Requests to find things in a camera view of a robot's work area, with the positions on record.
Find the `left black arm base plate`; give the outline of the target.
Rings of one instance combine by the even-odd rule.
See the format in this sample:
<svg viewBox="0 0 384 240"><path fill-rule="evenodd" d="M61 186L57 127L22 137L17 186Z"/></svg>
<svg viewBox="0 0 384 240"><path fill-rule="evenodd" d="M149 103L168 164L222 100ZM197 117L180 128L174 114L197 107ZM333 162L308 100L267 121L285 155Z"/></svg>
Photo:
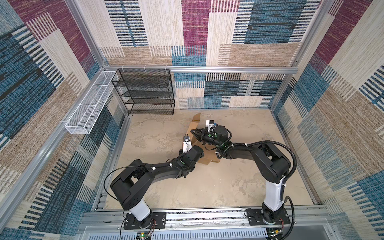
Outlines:
<svg viewBox="0 0 384 240"><path fill-rule="evenodd" d="M149 230L149 229L164 229L166 226L166 212L151 212L146 218L139 221L132 214L128 213L125 216L123 225L124 230Z"/></svg>

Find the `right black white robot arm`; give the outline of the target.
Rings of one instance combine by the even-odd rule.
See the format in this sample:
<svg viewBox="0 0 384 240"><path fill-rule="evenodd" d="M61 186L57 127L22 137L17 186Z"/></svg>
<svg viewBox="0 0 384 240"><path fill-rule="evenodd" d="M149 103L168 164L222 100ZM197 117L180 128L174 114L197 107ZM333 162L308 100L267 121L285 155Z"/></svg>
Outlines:
<svg viewBox="0 0 384 240"><path fill-rule="evenodd" d="M232 132L221 125L194 129L191 133L202 144L212 145L218 159L246 159L256 163L266 180L266 195L261 210L263 221L268 225L276 223L284 211L286 182L297 168L293 151L271 140L233 143Z"/></svg>

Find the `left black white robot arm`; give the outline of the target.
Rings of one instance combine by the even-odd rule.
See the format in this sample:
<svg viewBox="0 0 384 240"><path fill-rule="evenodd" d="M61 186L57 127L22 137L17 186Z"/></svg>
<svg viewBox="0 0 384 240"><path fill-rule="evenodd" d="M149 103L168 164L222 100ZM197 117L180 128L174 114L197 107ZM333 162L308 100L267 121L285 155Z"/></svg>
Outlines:
<svg viewBox="0 0 384 240"><path fill-rule="evenodd" d="M165 163L145 164L134 160L111 182L110 187L127 216L134 216L136 229L146 229L154 224L153 212L144 201L150 185L166 179L185 178L195 169L196 163L204 156L204 151L193 146L187 153Z"/></svg>

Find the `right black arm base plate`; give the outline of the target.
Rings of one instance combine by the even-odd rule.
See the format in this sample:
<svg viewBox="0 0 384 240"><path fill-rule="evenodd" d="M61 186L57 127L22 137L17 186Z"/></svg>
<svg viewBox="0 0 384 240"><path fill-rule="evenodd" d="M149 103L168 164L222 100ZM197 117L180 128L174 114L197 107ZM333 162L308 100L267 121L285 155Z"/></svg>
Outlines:
<svg viewBox="0 0 384 240"><path fill-rule="evenodd" d="M282 206L277 211L270 209L245 209L245 217L248 218L250 226L264 226L264 225L290 225L291 219L287 210Z"/></svg>

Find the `brown cardboard box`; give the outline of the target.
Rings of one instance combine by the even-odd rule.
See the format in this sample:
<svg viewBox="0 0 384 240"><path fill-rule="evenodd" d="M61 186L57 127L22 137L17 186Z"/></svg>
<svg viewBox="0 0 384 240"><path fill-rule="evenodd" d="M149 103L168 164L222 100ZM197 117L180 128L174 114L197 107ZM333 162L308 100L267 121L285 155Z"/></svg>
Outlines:
<svg viewBox="0 0 384 240"><path fill-rule="evenodd" d="M202 142L199 142L196 137L193 136L191 130L199 129L199 124L201 123L201 113L198 113L193 116L193 119L190 122L187 134L191 139L192 146L198 146L204 150L204 157L199 159L199 164L208 165L209 163L219 163L219 160L216 156L215 150L209 151L205 148Z"/></svg>

